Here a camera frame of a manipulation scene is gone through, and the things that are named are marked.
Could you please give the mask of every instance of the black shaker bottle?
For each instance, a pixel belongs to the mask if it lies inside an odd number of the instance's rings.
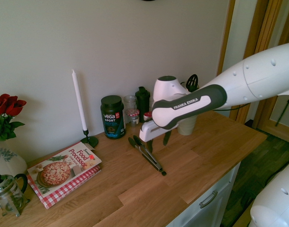
[[[137,109],[139,110],[139,121],[144,123],[144,113],[150,111],[150,92],[144,87],[139,87],[139,91],[135,93],[137,98]]]

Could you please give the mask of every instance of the drawer handle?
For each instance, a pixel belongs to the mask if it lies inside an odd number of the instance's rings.
[[[205,200],[203,200],[199,204],[200,209],[202,209],[203,207],[206,207],[207,205],[209,205],[216,198],[217,194],[218,194],[217,191],[213,191],[212,194],[210,194]],[[204,203],[210,196],[212,196],[212,198],[208,202]]]

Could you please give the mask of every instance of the franka emika logo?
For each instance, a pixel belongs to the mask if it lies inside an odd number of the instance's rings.
[[[191,100],[189,100],[189,101],[186,101],[186,102],[183,102],[183,103],[181,103],[181,104],[178,104],[178,105],[173,106],[173,109],[174,109],[174,110],[178,110],[178,109],[180,109],[180,108],[182,108],[182,107],[184,107],[184,106],[187,106],[187,105],[196,103],[196,102],[198,102],[198,101],[199,101],[198,98],[193,98],[193,99],[191,99]]]

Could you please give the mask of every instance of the red rose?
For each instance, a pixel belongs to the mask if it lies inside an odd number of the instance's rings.
[[[10,95],[3,94],[0,96],[0,115],[5,113],[5,110],[7,108],[7,98],[9,98]]]
[[[17,116],[22,111],[23,106],[26,105],[26,103],[27,102],[24,100],[17,100],[17,96],[9,97],[6,114],[10,116]]]

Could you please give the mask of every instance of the rose bouquet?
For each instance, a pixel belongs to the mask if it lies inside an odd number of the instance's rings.
[[[17,96],[3,94],[0,96],[0,141],[15,138],[14,129],[25,125],[21,122],[10,122],[26,105],[26,101],[18,100]]]

